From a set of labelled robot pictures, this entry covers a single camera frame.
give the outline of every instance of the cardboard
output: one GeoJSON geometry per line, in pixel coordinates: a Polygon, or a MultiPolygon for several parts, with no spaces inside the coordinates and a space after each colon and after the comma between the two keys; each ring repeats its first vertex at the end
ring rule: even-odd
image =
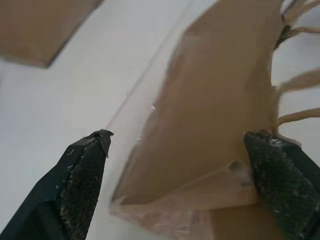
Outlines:
{"type": "Polygon", "coordinates": [[[101,0],[1,0],[0,55],[48,67],[101,0]]]}
{"type": "Polygon", "coordinates": [[[278,119],[282,94],[320,83],[317,69],[272,87],[273,52],[305,1],[283,16],[282,2],[220,0],[186,30],[114,191],[113,214],[180,240],[285,239],[259,203],[244,144],[247,131],[279,135],[281,123],[319,115],[278,119]]]}
{"type": "MultiPolygon", "coordinates": [[[[221,0],[183,35],[132,163],[117,189],[123,205],[163,199],[239,161],[250,167],[245,131],[276,127],[270,63],[284,28],[281,0],[221,0]]],[[[197,193],[189,209],[254,204],[253,183],[235,181],[225,197],[197,193]]]]}

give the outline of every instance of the cardboard flap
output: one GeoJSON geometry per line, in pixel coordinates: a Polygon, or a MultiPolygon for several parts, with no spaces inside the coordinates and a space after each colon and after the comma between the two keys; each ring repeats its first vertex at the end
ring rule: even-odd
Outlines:
{"type": "Polygon", "coordinates": [[[249,167],[244,132],[276,126],[270,63],[284,27],[281,4],[220,0],[186,31],[157,111],[117,188],[124,205],[155,202],[210,173],[217,174],[207,185],[190,185],[194,194],[184,192],[181,205],[199,201],[216,209],[224,207],[228,194],[236,198],[225,207],[257,202],[250,191],[247,197],[237,196],[237,181],[218,172],[233,161],[249,167]],[[223,179],[224,189],[217,184],[223,179]],[[210,184],[214,187],[206,197],[198,198],[210,184]]]}

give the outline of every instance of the white surface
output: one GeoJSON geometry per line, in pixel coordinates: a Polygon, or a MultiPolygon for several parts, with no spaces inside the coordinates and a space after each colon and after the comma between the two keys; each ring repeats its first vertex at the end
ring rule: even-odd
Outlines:
{"type": "MultiPolygon", "coordinates": [[[[0,61],[0,231],[65,148],[91,132],[115,133],[88,240],[156,240],[109,216],[108,204],[161,86],[183,29],[215,0],[106,0],[48,70],[0,61]]],[[[320,23],[315,9],[301,25],[320,23]]],[[[320,36],[302,34],[275,53],[273,81],[320,65],[320,36]]],[[[320,107],[318,88],[288,94],[281,113],[320,107]]],[[[281,132],[318,164],[319,119],[281,132]]]]}

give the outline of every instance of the cardboard piece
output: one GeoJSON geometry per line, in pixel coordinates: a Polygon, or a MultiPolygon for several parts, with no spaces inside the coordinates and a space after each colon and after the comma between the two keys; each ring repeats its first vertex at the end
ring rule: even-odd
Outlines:
{"type": "Polygon", "coordinates": [[[285,239],[258,203],[243,140],[278,134],[284,89],[272,87],[271,61],[285,39],[282,2],[220,0],[184,33],[114,192],[115,215],[183,240],[285,239]]]}
{"type": "MultiPolygon", "coordinates": [[[[124,197],[123,205],[165,198],[234,161],[250,167],[244,132],[277,125],[270,63],[284,27],[281,3],[221,0],[186,31],[154,116],[118,186],[116,197],[124,197]]],[[[230,186],[239,187],[243,195],[254,189],[252,183],[241,181],[230,186]]],[[[231,191],[228,197],[237,199],[237,195],[231,191]]],[[[207,189],[203,196],[198,192],[196,204],[190,202],[189,209],[202,209],[202,204],[209,209],[237,205],[207,196],[207,189]]],[[[251,195],[239,205],[256,202],[257,196],[251,195]]]]}
{"type": "Polygon", "coordinates": [[[0,55],[48,67],[101,0],[1,0],[0,55]]]}

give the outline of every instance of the brown cardboard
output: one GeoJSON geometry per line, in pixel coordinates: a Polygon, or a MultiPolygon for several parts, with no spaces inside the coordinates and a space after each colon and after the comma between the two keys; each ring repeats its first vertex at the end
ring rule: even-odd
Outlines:
{"type": "Polygon", "coordinates": [[[1,0],[0,54],[48,67],[101,0],[1,0]]]}
{"type": "MultiPolygon", "coordinates": [[[[221,0],[185,32],[154,116],[117,189],[122,205],[165,199],[234,161],[250,166],[244,132],[277,125],[270,62],[284,27],[281,3],[221,0]]],[[[235,181],[226,189],[232,188],[251,197],[240,201],[239,190],[231,190],[227,197],[234,201],[225,204],[225,197],[212,200],[206,189],[197,199],[185,199],[184,206],[201,210],[257,202],[252,183],[235,181]]],[[[209,191],[214,196],[217,188],[209,191]]]]}
{"type": "Polygon", "coordinates": [[[220,0],[184,33],[114,214],[180,240],[285,239],[259,203],[243,137],[319,117],[315,108],[278,118],[281,96],[319,85],[319,69],[271,85],[274,49],[291,37],[285,25],[310,9],[304,3],[282,18],[282,0],[220,0]]]}

